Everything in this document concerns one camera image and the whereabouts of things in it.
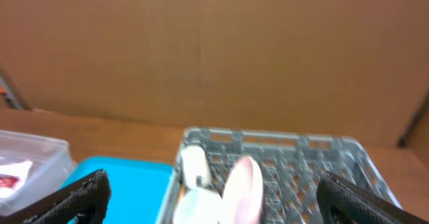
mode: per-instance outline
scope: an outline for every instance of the black object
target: black object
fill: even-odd
[[[429,224],[332,172],[322,175],[316,195],[324,224]]]
[[[46,198],[12,214],[1,224],[100,224],[111,196],[109,179],[97,170]]]

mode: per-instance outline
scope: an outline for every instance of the gray plastic basket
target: gray plastic basket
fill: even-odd
[[[339,174],[400,208],[366,151],[349,137],[195,127],[185,131],[179,152],[193,144],[205,150],[213,177],[209,188],[220,193],[242,155],[249,154],[259,164],[264,184],[260,223],[322,223],[316,189],[323,171]],[[175,170],[161,223],[171,223],[178,199],[179,154]]]

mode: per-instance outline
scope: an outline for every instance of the wooden table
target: wooden table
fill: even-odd
[[[72,117],[0,109],[0,129],[67,140],[80,162],[94,156],[115,156],[172,164],[183,127]],[[365,145],[374,164],[402,207],[429,220],[429,170],[409,149]]]

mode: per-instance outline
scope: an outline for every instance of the blue mat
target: blue mat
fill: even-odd
[[[173,173],[172,166],[93,157],[79,164],[64,186],[98,169],[106,170],[112,190],[103,224],[156,222]]]

